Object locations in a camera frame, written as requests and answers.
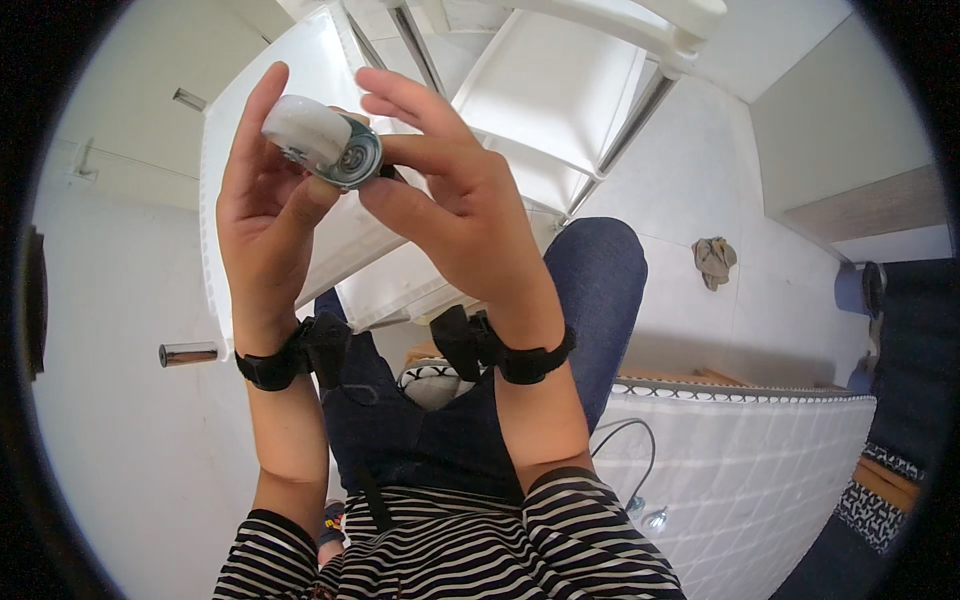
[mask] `denim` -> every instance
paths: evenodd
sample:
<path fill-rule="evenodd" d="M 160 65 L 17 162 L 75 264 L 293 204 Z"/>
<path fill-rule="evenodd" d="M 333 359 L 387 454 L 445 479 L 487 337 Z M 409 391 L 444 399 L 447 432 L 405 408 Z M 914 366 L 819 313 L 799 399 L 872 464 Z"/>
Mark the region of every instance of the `denim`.
<path fill-rule="evenodd" d="M 564 319 L 577 334 L 569 362 L 590 433 L 607 406 L 643 298 L 647 264 L 630 227 L 608 217 L 578 219 L 543 257 Z M 315 314 L 346 320 L 336 290 L 319 296 Z M 396 385 L 370 332 L 352 336 L 341 385 L 323 397 L 330 449 L 341 484 L 360 493 L 361 465 L 378 486 L 480 493 L 519 504 L 516 480 L 497 421 L 492 370 L 444 408 L 424 411 Z"/>

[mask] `dark pants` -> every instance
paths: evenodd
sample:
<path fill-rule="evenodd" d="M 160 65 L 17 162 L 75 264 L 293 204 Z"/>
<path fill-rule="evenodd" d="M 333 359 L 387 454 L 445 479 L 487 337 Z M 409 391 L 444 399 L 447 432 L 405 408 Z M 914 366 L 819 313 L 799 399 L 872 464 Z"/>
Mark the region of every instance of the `dark pants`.
<path fill-rule="evenodd" d="M 570 368 L 590 433 L 607 406 L 643 297 L 647 263 L 636 234 L 610 218 L 579 219 L 544 256 L 566 323 L 577 332 Z M 344 319 L 336 290 L 317 298 L 315 313 Z M 421 410 L 397 386 L 370 332 L 353 336 L 342 385 L 324 397 L 324 419 L 341 483 L 361 491 L 358 465 L 379 486 L 482 493 L 519 503 L 523 494 L 500 434 L 487 370 L 444 408 Z"/>

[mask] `black cable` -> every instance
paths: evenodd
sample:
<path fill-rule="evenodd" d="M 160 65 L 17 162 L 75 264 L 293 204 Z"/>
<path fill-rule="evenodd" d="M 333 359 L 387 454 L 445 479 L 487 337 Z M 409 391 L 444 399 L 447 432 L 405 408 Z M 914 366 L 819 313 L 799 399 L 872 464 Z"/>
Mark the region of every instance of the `black cable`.
<path fill-rule="evenodd" d="M 593 458 L 594 456 L 597 455 L 597 452 L 600 451 L 600 448 L 603 447 L 603 444 L 606 444 L 607 440 L 612 438 L 617 431 L 624 429 L 626 427 L 629 427 L 630 425 L 636 425 L 637 423 L 646 427 L 647 433 L 650 434 L 650 465 L 647 466 L 647 472 L 643 473 L 643 478 L 640 479 L 640 483 L 636 484 L 636 487 L 634 488 L 634 492 L 630 494 L 631 500 L 633 500 L 636 497 L 636 493 L 640 491 L 640 486 L 642 486 L 643 483 L 647 480 L 647 477 L 650 476 L 650 471 L 654 469 L 654 461 L 657 459 L 657 438 L 654 437 L 654 430 L 650 428 L 650 425 L 647 424 L 647 421 L 643 419 L 630 419 L 627 422 L 620 423 L 619 427 L 617 427 L 616 429 L 608 433 L 607 437 L 603 439 L 603 442 L 601 442 L 596 447 L 596 449 L 590 452 L 590 458 Z"/>

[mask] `wrist strap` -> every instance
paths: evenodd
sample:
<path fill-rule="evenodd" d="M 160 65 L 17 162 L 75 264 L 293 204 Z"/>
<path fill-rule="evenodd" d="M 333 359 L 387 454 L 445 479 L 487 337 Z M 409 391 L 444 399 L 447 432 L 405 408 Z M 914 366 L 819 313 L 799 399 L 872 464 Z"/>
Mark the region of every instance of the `wrist strap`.
<path fill-rule="evenodd" d="M 349 346 L 349 325 L 330 313 L 303 320 L 283 346 L 270 356 L 234 352 L 237 368 L 253 386 L 266 392 L 290 387 L 299 374 L 315 372 L 320 387 L 340 385 L 340 369 Z"/>
<path fill-rule="evenodd" d="M 430 322 L 437 349 L 464 381 L 480 380 L 480 368 L 496 366 L 508 383 L 532 385 L 560 367 L 577 346 L 573 327 L 564 330 L 564 340 L 551 351 L 546 348 L 508 348 L 493 331 L 486 311 L 469 319 L 463 305 L 448 308 Z"/>

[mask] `shoe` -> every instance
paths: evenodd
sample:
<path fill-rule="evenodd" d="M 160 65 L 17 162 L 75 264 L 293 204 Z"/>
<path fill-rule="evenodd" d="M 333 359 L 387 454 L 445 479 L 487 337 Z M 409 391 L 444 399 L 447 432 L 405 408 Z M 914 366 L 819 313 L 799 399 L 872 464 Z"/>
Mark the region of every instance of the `shoe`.
<path fill-rule="evenodd" d="M 330 500 L 326 503 L 324 509 L 324 524 L 321 525 L 320 534 L 317 536 L 317 547 L 324 545 L 328 541 L 344 541 L 341 523 L 344 520 L 344 503 L 340 500 Z"/>

